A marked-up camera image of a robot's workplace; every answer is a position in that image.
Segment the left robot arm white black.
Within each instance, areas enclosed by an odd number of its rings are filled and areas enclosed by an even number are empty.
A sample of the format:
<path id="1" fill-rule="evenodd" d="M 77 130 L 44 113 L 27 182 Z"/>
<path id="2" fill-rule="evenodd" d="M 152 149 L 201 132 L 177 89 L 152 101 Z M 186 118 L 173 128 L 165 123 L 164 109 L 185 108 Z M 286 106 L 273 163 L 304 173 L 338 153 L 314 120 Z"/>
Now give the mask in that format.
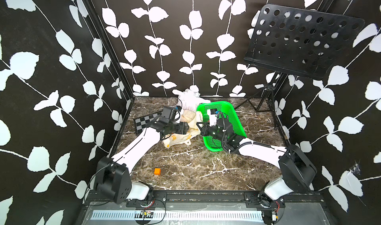
<path id="1" fill-rule="evenodd" d="M 181 122 L 181 106 L 165 106 L 160 115 L 146 124 L 142 133 L 125 149 L 112 157 L 102 158 L 94 175 L 97 192 L 120 204 L 128 199 L 144 200 L 150 188 L 143 182 L 132 182 L 130 173 L 146 152 L 172 134 L 185 135 L 187 122 Z"/>

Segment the yellow banana print plastic bag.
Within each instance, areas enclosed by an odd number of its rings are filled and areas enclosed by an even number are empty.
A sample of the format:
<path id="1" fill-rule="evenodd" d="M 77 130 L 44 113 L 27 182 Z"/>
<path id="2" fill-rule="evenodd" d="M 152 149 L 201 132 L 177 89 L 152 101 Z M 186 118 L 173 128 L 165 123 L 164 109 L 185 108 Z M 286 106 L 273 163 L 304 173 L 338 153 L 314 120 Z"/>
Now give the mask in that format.
<path id="1" fill-rule="evenodd" d="M 180 132 L 173 133 L 169 138 L 163 140 L 163 145 L 166 148 L 177 144 L 186 144 L 187 146 L 191 145 L 191 139 L 200 135 L 200 129 L 197 126 L 197 123 L 203 121 L 202 113 L 197 111 L 185 110 L 181 115 L 180 122 Z"/>

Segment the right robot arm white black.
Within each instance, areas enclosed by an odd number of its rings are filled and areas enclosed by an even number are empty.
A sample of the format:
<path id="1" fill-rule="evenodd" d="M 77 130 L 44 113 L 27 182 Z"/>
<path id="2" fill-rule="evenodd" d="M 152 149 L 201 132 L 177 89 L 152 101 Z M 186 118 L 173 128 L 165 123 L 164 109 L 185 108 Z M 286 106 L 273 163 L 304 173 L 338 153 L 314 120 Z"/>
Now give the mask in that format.
<path id="1" fill-rule="evenodd" d="M 281 176 L 268 182 L 258 194 L 257 203 L 263 207 L 269 207 L 289 193 L 311 190 L 317 169 L 298 146 L 271 146 L 238 135 L 230 117 L 220 111 L 210 115 L 208 122 L 197 122 L 196 125 L 202 136 L 220 141 L 227 153 L 259 159 L 281 170 Z"/>

